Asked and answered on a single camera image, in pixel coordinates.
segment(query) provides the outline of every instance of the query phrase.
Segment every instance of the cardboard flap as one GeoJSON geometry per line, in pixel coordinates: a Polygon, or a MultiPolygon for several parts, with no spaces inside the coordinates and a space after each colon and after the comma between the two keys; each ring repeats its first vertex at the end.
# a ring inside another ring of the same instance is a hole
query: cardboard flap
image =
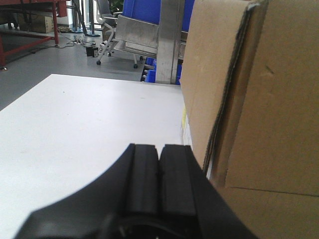
{"type": "Polygon", "coordinates": [[[201,0],[194,4],[181,87],[194,154],[201,166],[208,158],[207,143],[240,49],[239,33],[252,4],[239,0],[201,0]]]}
{"type": "Polygon", "coordinates": [[[269,3],[227,187],[319,195],[319,2],[301,2],[269,3]]]}
{"type": "Polygon", "coordinates": [[[318,197],[237,188],[218,191],[260,239],[318,239],[318,197]]]}

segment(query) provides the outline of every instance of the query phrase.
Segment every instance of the blue bin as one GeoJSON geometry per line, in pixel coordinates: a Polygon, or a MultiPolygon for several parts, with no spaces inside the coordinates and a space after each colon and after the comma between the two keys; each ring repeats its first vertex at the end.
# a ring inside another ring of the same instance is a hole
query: blue bin
{"type": "Polygon", "coordinates": [[[152,66],[154,62],[154,58],[147,57],[145,64],[152,66]]]}
{"type": "MultiPolygon", "coordinates": [[[[195,0],[185,0],[183,31],[189,30],[190,17],[195,0]]],[[[160,0],[124,0],[123,16],[154,24],[160,22],[160,0]]]]}
{"type": "Polygon", "coordinates": [[[175,82],[175,84],[177,84],[177,85],[180,85],[179,80],[180,80],[180,77],[181,77],[181,68],[182,68],[181,65],[177,66],[177,76],[176,76],[176,82],[175,82]]]}
{"type": "Polygon", "coordinates": [[[190,18],[191,13],[193,12],[194,2],[195,0],[185,0],[183,27],[181,28],[183,31],[188,32],[189,30],[190,18]]]}
{"type": "Polygon", "coordinates": [[[145,82],[155,83],[156,71],[149,70],[148,75],[146,76],[145,82]]]}
{"type": "Polygon", "coordinates": [[[122,15],[158,24],[160,0],[124,0],[122,15]]]}

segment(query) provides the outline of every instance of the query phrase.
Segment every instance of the green plant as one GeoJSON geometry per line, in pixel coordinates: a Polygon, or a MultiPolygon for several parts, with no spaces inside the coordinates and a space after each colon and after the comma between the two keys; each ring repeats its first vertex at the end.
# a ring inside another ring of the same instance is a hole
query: green plant
{"type": "Polygon", "coordinates": [[[110,0],[111,12],[123,11],[124,0],[110,0]]]}

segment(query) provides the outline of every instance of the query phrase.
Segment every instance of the table leg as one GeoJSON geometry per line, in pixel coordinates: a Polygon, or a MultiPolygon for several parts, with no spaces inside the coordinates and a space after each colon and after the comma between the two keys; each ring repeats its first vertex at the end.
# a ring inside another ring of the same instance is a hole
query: table leg
{"type": "Polygon", "coordinates": [[[53,25],[54,25],[54,40],[55,45],[59,44],[59,35],[58,35],[58,23],[56,19],[56,0],[52,1],[52,15],[53,15],[53,25]]]}
{"type": "Polygon", "coordinates": [[[5,55],[2,45],[2,37],[0,34],[0,71],[6,71],[7,68],[5,67],[5,55]]]}

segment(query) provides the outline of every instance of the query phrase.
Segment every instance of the cardboard box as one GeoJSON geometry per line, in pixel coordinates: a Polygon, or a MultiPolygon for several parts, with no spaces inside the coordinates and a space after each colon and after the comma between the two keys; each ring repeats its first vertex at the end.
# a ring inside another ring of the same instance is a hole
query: cardboard box
{"type": "Polygon", "coordinates": [[[181,78],[193,151],[263,239],[319,238],[318,12],[313,0],[193,9],[181,78]]]}
{"type": "Polygon", "coordinates": [[[53,18],[49,16],[42,15],[31,15],[31,25],[27,26],[24,21],[23,14],[18,14],[18,23],[21,31],[32,31],[32,32],[40,32],[40,33],[49,33],[54,31],[53,18]]]}

